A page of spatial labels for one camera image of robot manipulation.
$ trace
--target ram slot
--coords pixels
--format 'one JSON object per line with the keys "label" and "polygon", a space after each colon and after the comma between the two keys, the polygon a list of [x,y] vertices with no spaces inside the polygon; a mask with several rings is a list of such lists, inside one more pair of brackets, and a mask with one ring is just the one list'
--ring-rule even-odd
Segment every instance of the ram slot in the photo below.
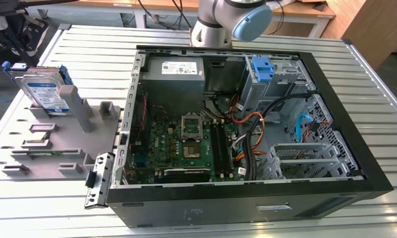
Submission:
{"label": "ram slot", "polygon": [[218,124],[211,125],[211,144],[212,144],[212,154],[214,154],[215,176],[219,177],[220,174],[223,174],[223,157],[220,155],[220,149],[219,149]]}
{"label": "ram slot", "polygon": [[219,145],[219,156],[222,161],[222,174],[231,174],[231,157],[228,154],[228,141],[226,135],[224,124],[218,124],[218,145]]}

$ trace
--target wooden table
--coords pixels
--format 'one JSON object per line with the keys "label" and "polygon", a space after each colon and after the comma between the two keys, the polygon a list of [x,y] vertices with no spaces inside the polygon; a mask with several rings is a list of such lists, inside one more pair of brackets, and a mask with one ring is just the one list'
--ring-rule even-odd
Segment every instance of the wooden table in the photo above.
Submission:
{"label": "wooden table", "polygon": [[[180,12],[175,7],[172,0],[142,0],[147,10],[152,14],[159,15],[179,15]],[[183,1],[184,15],[198,16],[199,0]],[[286,17],[284,22],[311,23],[314,24],[310,37],[320,37],[328,22],[335,18],[336,14],[330,7],[324,11],[318,11],[312,3],[294,2],[284,6]],[[44,5],[31,7],[39,9],[42,17],[47,17],[44,9],[56,10],[79,10],[79,11],[99,11],[115,13],[132,13],[136,18],[138,28],[147,28],[146,24],[146,11],[138,0],[80,0],[72,3]],[[282,9],[274,11],[272,21],[282,20]]]}

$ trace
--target white sticker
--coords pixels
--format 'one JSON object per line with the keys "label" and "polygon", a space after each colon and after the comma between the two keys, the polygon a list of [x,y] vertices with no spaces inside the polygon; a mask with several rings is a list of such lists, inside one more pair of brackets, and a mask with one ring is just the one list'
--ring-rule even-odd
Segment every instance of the white sticker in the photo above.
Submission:
{"label": "white sticker", "polygon": [[258,206],[258,211],[292,209],[288,205]]}
{"label": "white sticker", "polygon": [[114,6],[128,6],[128,7],[132,7],[131,4],[123,4],[123,3],[114,3]]}
{"label": "white sticker", "polygon": [[162,74],[198,74],[196,62],[164,62]]}
{"label": "white sticker", "polygon": [[247,169],[243,167],[239,167],[239,174],[246,175]]}
{"label": "white sticker", "polygon": [[244,106],[242,104],[236,104],[238,109],[240,109],[240,111],[243,111]]}
{"label": "white sticker", "polygon": [[68,112],[67,102],[58,94],[58,85],[55,83],[28,83],[31,92],[36,100],[42,103],[44,109],[54,112]]}

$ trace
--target green motherboard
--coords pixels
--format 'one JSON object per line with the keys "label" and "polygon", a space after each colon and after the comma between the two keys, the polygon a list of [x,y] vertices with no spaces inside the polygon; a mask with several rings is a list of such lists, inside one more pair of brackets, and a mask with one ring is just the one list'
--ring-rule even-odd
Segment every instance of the green motherboard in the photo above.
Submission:
{"label": "green motherboard", "polygon": [[[199,133],[199,122],[186,120],[186,133]],[[236,181],[242,177],[236,173],[227,175],[215,172],[211,121],[203,121],[203,135],[200,140],[182,138],[182,120],[154,122],[151,128],[150,148],[147,155],[135,155],[135,180],[142,184],[160,183],[164,170],[184,169],[210,169],[210,181]],[[231,135],[236,133],[235,124],[227,123],[223,126],[227,140],[227,153],[230,154],[230,166],[234,168],[234,158],[231,155]]]}

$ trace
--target table leg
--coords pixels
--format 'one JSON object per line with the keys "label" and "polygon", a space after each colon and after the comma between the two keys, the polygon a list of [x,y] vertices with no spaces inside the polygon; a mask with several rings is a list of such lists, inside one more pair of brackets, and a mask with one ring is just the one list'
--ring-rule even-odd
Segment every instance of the table leg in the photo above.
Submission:
{"label": "table leg", "polygon": [[328,23],[330,23],[330,18],[318,19],[318,23],[314,25],[314,28],[310,34],[311,38],[320,38]]}
{"label": "table leg", "polygon": [[47,19],[47,18],[48,18],[48,15],[47,15],[48,10],[38,9],[38,11],[39,11],[39,14],[40,14],[42,18],[43,18],[43,19]]}
{"label": "table leg", "polygon": [[138,28],[147,28],[144,10],[135,9],[134,10],[134,15],[135,15],[135,23],[138,25]]}

